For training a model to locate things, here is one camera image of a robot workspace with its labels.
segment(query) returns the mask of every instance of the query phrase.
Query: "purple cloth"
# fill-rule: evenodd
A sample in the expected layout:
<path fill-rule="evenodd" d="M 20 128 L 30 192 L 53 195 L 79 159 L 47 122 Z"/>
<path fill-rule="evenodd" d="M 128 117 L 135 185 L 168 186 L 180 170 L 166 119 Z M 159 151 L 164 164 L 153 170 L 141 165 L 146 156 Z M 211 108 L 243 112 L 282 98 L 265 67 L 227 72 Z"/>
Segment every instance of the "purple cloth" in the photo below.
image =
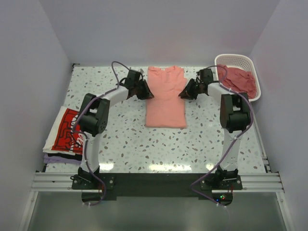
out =
<path fill-rule="evenodd" d="M 48 156 L 48 154 L 44 155 L 44 163 L 50 164 L 50 163 L 69 163 L 69 164 L 75 164 L 80 165 L 81 161 L 74 160 L 74 159 L 66 159 L 60 156 Z"/>

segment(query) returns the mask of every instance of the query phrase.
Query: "terrazzo surface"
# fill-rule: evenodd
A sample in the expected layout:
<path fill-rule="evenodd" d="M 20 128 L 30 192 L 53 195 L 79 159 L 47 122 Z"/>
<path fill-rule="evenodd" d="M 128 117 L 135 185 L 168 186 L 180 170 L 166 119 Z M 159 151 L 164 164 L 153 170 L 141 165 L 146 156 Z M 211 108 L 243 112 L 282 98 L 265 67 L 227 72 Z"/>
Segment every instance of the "terrazzo surface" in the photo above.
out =
<path fill-rule="evenodd" d="M 187 79 L 201 67 L 183 67 Z M 132 67 L 144 71 L 147 67 Z M 116 67 L 119 79 L 127 71 Z M 64 106 L 79 110 L 87 93 L 100 94 L 113 88 L 116 79 L 110 67 L 75 67 Z M 185 102 L 187 128 L 145 127 L 146 102 L 136 96 L 109 111 L 107 129 L 100 142 L 101 172 L 206 173 L 222 155 L 223 129 L 219 105 L 212 97 L 199 95 Z M 46 172 L 77 172 L 74 164 L 47 164 Z M 254 126 L 243 135 L 238 159 L 240 173 L 265 173 L 262 149 Z"/>

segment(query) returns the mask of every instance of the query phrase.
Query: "gray floor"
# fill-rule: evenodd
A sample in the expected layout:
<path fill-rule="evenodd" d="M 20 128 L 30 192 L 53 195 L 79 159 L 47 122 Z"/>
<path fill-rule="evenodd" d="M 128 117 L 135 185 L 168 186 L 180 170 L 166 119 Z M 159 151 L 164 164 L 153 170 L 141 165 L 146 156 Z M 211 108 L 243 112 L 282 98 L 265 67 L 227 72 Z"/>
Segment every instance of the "gray floor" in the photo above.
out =
<path fill-rule="evenodd" d="M 228 212 L 197 198 L 118 198 L 90 209 L 78 192 L 38 195 L 30 231 L 284 231 L 274 193 L 237 193 Z"/>

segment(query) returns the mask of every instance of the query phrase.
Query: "white laundry basket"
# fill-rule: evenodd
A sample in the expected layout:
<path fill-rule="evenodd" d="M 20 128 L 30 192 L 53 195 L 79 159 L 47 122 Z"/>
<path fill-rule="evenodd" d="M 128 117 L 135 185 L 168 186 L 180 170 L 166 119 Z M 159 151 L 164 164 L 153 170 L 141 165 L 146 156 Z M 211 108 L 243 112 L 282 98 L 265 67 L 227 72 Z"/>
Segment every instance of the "white laundry basket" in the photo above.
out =
<path fill-rule="evenodd" d="M 256 101 L 261 96 L 261 89 L 259 85 L 258 76 L 255 70 L 254 63 L 250 58 L 240 54 L 220 54 L 215 58 L 215 65 L 226 65 L 227 67 L 237 67 L 244 71 L 250 71 L 256 80 L 257 94 L 253 99 L 249 99 L 250 102 Z M 216 67 L 216 79 L 218 80 L 218 71 Z"/>

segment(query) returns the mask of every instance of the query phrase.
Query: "white wall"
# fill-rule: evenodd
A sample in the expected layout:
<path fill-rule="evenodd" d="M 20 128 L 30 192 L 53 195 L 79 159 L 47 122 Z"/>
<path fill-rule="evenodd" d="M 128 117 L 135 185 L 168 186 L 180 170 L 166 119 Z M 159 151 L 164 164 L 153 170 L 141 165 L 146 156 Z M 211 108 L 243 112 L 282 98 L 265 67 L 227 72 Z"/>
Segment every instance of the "white wall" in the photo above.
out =
<path fill-rule="evenodd" d="M 213 63 L 250 54 L 279 0 L 40 0 L 74 63 Z"/>
<path fill-rule="evenodd" d="M 270 165 L 297 230 L 307 230 L 308 1 L 282 0 L 250 55 L 262 95 L 255 105 Z"/>
<path fill-rule="evenodd" d="M 18 229 L 70 62 L 37 0 L 0 7 L 0 229 Z"/>

